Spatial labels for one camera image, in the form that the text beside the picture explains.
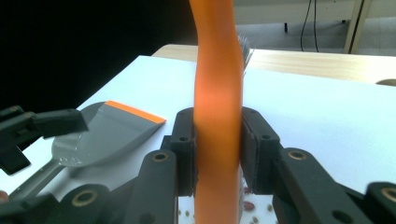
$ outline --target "white table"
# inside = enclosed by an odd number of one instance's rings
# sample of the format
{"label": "white table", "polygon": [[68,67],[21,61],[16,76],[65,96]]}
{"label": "white table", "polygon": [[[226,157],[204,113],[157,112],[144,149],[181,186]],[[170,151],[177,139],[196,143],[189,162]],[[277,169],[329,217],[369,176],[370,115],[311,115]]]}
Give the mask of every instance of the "white table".
{"label": "white table", "polygon": [[[134,178],[143,157],[158,149],[172,132],[177,111],[193,105],[195,63],[141,57],[108,82],[79,109],[107,100],[127,104],[167,119],[166,124],[136,151],[83,169],[66,168],[43,191],[59,200],[71,189],[96,183],[114,189]],[[396,182],[396,89],[354,81],[296,76],[249,68],[244,106],[258,110],[272,125],[284,147],[309,151],[339,183],[364,192],[371,181]],[[8,193],[50,160],[51,140],[39,139],[25,149],[32,166],[13,176],[0,174]],[[257,208],[244,213],[260,223],[275,222],[265,210],[270,196],[248,195]],[[191,199],[180,199],[181,224],[193,223]]]}

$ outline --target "orange object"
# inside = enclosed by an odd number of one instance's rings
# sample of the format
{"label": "orange object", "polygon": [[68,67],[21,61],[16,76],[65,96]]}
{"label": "orange object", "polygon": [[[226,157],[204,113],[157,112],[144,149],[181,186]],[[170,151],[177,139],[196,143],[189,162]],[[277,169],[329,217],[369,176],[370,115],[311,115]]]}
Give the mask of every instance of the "orange object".
{"label": "orange object", "polygon": [[194,124],[198,224],[239,222],[243,56],[233,0],[190,0],[198,33]]}
{"label": "orange object", "polygon": [[165,123],[166,122],[166,120],[163,119],[163,118],[160,118],[158,116],[152,115],[152,114],[150,114],[148,112],[145,112],[143,110],[139,110],[137,108],[130,107],[128,105],[123,105],[123,104],[117,103],[115,101],[107,101],[106,105],[111,105],[113,107],[116,107],[116,108],[118,108],[120,110],[123,110],[123,111],[126,111],[128,113],[135,114],[135,115],[137,115],[140,118],[148,119],[148,120],[150,120],[150,121],[152,121],[154,123],[160,124],[160,123]]}

